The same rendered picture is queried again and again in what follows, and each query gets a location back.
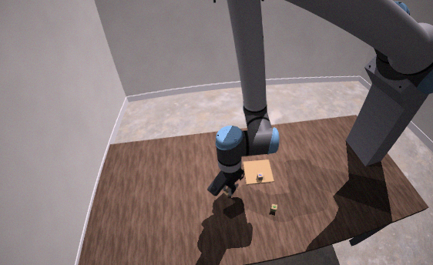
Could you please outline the peach mat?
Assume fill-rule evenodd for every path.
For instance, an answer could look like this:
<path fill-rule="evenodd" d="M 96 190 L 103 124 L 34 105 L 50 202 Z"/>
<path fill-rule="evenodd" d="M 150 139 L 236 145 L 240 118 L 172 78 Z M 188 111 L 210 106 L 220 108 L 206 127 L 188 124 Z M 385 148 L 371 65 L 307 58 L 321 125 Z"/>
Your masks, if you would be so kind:
<path fill-rule="evenodd" d="M 268 159 L 243 162 L 246 184 L 274 182 Z M 263 179 L 257 179 L 257 174 L 263 173 Z"/>

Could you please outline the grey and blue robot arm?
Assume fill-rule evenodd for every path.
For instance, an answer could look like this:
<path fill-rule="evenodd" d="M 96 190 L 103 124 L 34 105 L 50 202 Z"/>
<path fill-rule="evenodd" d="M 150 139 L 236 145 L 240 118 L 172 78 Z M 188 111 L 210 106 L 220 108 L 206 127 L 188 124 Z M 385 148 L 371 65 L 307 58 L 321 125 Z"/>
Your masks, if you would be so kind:
<path fill-rule="evenodd" d="M 318 15 L 373 47 L 378 71 L 386 79 L 408 79 L 422 93 L 433 93 L 433 25 L 416 22 L 406 4 L 392 0 L 285 1 Z M 267 114 L 261 2 L 227 0 L 227 4 L 247 130 L 242 132 L 236 126 L 225 126 L 216 134 L 220 172 L 207 188 L 214 196 L 241 167 L 240 156 L 271 154 L 279 148 L 279 132 L 271 127 Z"/>

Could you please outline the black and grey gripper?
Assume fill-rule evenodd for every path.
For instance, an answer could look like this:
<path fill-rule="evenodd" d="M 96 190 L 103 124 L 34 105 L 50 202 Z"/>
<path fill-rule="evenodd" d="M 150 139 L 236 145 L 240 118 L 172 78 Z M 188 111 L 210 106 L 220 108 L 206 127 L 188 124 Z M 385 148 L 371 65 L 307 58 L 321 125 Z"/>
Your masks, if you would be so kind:
<path fill-rule="evenodd" d="M 229 196 L 232 196 L 233 193 L 235 192 L 236 188 L 239 186 L 239 184 L 235 185 L 235 182 L 237 180 L 243 179 L 242 174 L 244 175 L 244 171 L 240 167 L 235 173 L 232 173 L 232 174 L 233 174 L 233 176 L 231 177 L 231 179 L 229 179 L 229 181 L 226 184 L 226 186 L 228 186 L 227 189 L 229 190 L 229 192 L 228 192 Z M 223 191 L 227 190 L 226 186 L 223 188 Z"/>

